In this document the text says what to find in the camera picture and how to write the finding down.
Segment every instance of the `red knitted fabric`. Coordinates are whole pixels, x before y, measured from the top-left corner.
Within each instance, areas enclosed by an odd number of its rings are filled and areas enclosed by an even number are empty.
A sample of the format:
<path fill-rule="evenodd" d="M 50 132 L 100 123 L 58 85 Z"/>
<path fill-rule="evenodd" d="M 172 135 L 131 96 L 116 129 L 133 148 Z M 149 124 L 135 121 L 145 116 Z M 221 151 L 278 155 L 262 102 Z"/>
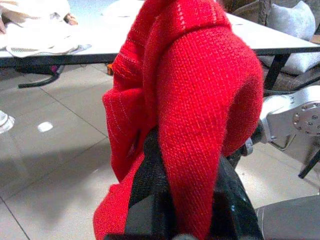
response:
<path fill-rule="evenodd" d="M 179 230 L 204 239 L 219 156 L 257 126 L 259 61 L 212 0 L 146 0 L 112 68 L 114 86 L 103 103 L 120 183 L 95 211 L 96 238 L 124 232 L 143 142 L 158 125 Z"/>

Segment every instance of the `sweater sleeve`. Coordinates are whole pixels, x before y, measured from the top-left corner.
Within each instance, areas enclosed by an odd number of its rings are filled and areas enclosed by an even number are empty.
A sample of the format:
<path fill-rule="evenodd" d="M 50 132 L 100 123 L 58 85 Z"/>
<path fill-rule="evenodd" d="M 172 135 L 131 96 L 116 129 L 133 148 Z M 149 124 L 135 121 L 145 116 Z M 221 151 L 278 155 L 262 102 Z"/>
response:
<path fill-rule="evenodd" d="M 219 157 L 254 131 L 262 90 L 259 61 L 226 27 L 187 33 L 162 56 L 159 144 L 182 233 L 208 234 Z"/>

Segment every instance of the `orange object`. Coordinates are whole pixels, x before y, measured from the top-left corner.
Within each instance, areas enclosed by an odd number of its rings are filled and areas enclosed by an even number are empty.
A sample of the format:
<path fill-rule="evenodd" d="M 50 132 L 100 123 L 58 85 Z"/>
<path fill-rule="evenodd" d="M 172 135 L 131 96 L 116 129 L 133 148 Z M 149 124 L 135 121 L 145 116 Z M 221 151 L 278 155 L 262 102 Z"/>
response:
<path fill-rule="evenodd" d="M 114 71 L 112 70 L 112 64 L 108 64 L 106 66 L 106 69 L 107 69 L 108 75 L 112 76 L 114 74 Z"/>

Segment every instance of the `white table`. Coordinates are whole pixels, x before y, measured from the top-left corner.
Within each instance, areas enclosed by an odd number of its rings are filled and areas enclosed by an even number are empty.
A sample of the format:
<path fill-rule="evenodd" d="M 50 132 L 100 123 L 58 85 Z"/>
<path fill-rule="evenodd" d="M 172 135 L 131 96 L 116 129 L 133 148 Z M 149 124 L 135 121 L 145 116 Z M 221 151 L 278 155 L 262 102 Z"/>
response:
<path fill-rule="evenodd" d="M 6 51 L 0 51 L 0 67 L 29 67 L 39 65 L 72 65 L 112 62 L 127 34 L 135 16 L 138 14 L 142 1 L 131 0 L 134 6 L 127 6 L 125 0 L 119 0 L 110 5 L 113 0 L 93 1 L 93 7 L 85 0 L 70 0 L 71 10 L 73 4 L 79 7 L 75 14 L 79 17 L 79 39 L 82 44 L 91 44 L 92 47 L 77 53 L 65 55 L 39 54 L 25 58 L 12 57 Z M 112 17 L 103 17 L 103 9 L 110 9 Z M 301 40 L 271 28 L 228 14 L 233 32 L 239 36 L 257 55 L 275 55 L 271 66 L 272 71 L 266 78 L 271 88 L 276 81 L 281 68 L 292 53 L 320 52 L 320 45 Z"/>

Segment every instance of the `tiled floor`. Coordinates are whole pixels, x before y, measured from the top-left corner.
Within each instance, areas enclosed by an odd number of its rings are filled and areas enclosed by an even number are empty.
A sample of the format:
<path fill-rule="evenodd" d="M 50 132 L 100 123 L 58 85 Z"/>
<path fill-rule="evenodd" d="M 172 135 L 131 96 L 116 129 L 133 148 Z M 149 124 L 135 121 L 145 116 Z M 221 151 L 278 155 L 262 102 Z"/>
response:
<path fill-rule="evenodd" d="M 0 110 L 15 117 L 14 127 L 0 135 L 0 239 L 93 240 L 94 209 L 117 182 L 101 101 L 112 79 L 102 64 L 67 66 L 41 88 L 17 88 L 40 75 L 6 70 L 0 77 Z M 301 180 L 300 168 L 258 144 L 237 172 L 260 207 L 316 195 L 318 176 Z"/>

